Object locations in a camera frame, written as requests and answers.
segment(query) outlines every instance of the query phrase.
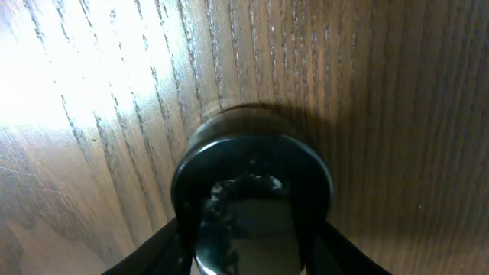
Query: wood grain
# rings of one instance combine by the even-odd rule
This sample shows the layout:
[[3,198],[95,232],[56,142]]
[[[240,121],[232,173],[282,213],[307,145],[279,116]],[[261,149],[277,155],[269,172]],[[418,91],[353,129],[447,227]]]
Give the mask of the wood grain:
[[4,0],[0,273],[96,274],[174,217],[189,136],[259,104],[396,274],[489,272],[484,0]]

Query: wooden surface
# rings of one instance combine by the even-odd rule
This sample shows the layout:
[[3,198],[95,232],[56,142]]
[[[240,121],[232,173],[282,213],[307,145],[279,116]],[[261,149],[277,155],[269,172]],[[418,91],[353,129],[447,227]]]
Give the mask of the wooden surface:
[[489,273],[485,0],[0,1],[0,273],[97,274],[174,217],[206,119],[260,103],[396,274]]

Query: black plastic part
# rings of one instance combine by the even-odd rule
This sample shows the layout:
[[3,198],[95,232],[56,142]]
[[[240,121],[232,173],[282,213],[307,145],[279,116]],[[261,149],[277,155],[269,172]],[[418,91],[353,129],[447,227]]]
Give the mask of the black plastic part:
[[188,275],[192,256],[185,252],[174,218],[103,275]]

